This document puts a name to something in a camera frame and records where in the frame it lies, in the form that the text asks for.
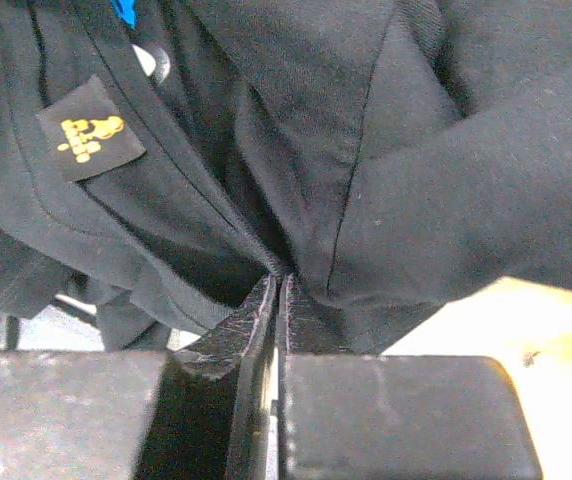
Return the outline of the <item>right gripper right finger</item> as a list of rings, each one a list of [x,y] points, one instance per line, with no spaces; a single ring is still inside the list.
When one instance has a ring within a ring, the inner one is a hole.
[[[485,356],[355,355],[288,276],[280,289],[283,479],[537,479],[507,371]]]

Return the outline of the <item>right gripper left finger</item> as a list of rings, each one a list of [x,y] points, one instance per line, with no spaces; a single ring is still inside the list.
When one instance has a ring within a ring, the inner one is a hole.
[[[0,351],[0,479],[262,479],[277,282],[175,353]]]

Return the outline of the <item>black t shirt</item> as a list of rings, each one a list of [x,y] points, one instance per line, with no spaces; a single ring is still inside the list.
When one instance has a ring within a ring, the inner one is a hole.
[[[572,1],[0,1],[0,311],[121,349],[265,276],[357,353],[572,289]]]

